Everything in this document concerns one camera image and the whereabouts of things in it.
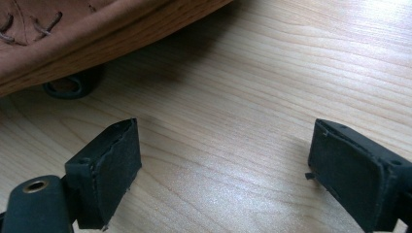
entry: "wooden table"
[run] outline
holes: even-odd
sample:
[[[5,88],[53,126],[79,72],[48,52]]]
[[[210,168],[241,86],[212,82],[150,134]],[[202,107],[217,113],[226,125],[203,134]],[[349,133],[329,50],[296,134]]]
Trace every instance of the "wooden table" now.
[[[1,98],[1,210],[137,117],[143,169],[108,232],[361,232],[304,178],[313,124],[412,159],[411,17],[408,1],[238,0],[108,63],[84,99],[40,86]]]

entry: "metal grommet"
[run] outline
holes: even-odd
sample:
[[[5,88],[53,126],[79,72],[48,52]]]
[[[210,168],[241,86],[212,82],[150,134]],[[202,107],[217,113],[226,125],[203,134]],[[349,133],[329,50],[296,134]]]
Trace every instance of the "metal grommet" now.
[[[49,185],[48,181],[35,181],[23,188],[23,192],[25,193],[34,193],[40,190],[45,189]]]

